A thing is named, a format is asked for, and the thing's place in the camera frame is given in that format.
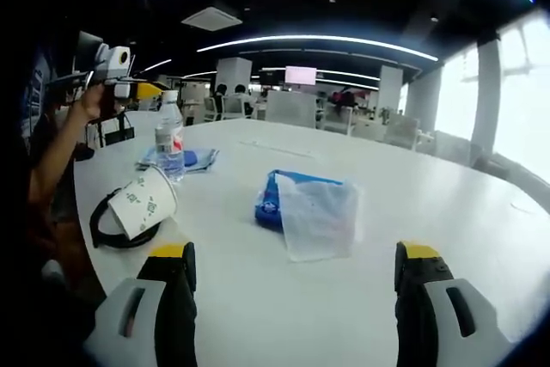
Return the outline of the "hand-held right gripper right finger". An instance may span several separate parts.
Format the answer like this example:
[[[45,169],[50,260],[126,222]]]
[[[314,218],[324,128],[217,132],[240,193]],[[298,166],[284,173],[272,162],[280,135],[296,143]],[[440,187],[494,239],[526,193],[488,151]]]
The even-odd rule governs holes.
[[[394,291],[399,366],[495,366],[510,352],[496,309],[435,249],[396,244]]]

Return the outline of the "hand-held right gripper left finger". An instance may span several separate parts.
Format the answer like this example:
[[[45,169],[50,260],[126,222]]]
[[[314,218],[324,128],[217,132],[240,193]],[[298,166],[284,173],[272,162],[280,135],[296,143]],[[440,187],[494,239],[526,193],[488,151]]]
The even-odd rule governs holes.
[[[95,311],[86,352],[99,366],[195,366],[196,286],[192,242],[155,248]]]

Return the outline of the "person's left hand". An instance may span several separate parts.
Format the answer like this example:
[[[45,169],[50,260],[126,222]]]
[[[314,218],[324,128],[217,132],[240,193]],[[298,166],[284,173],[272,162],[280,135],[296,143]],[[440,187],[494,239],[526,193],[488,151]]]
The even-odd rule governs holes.
[[[101,98],[104,91],[103,83],[97,83],[87,88],[80,99],[72,105],[69,119],[83,125],[98,119],[101,115]]]

